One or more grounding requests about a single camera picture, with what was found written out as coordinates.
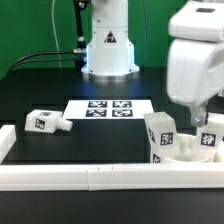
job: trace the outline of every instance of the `white mount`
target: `white mount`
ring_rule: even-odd
[[[100,82],[133,78],[134,46],[128,39],[128,1],[92,0],[92,40],[83,77]]]

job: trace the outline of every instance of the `black cable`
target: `black cable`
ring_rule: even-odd
[[[52,59],[52,60],[30,60],[30,61],[23,61],[17,64],[13,64],[9,70],[8,73],[12,72],[16,67],[28,64],[28,63],[42,63],[42,62],[59,62],[59,61],[76,61],[80,60],[79,58],[73,58],[73,59]]]
[[[69,51],[46,51],[46,52],[38,52],[38,53],[30,54],[30,55],[27,55],[25,57],[20,58],[18,61],[16,61],[14,63],[14,65],[17,64],[17,63],[20,63],[22,61],[25,61],[26,59],[29,59],[29,58],[38,57],[38,56],[45,56],[45,55],[58,55],[58,54],[74,54],[74,53],[73,53],[72,50],[69,50]]]
[[[144,15],[144,25],[145,25],[145,67],[147,67],[148,62],[148,52],[149,52],[149,34],[148,34],[148,26],[147,26],[147,12],[146,12],[146,3],[145,0],[142,0],[143,5],[143,15]]]
[[[75,11],[75,20],[76,20],[76,28],[78,37],[83,37],[83,29],[82,29],[82,19],[79,8],[79,1],[73,0],[74,11]]]

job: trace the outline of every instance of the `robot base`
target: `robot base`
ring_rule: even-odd
[[[134,71],[124,75],[96,75],[92,73],[82,72],[82,78],[94,82],[101,83],[119,83],[139,78],[139,71]]]

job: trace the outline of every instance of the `white plastic container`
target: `white plastic container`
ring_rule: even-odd
[[[209,157],[206,156],[190,156],[179,154],[176,156],[163,157],[161,163],[207,163]]]
[[[72,122],[62,118],[60,111],[34,110],[27,115],[25,131],[54,133],[57,129],[70,131]]]

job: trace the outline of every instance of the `white block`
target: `white block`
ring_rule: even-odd
[[[0,129],[0,163],[16,141],[16,132],[14,125],[4,125]]]
[[[151,145],[151,162],[160,163],[164,156],[180,154],[176,125],[165,112],[144,114]]]
[[[197,129],[197,136],[191,149],[191,155],[209,156],[210,161],[213,161],[223,136],[224,115],[209,113],[207,125]]]
[[[61,111],[33,110],[26,117],[25,131],[46,133],[54,133],[57,129],[70,131],[73,123],[61,117]]]

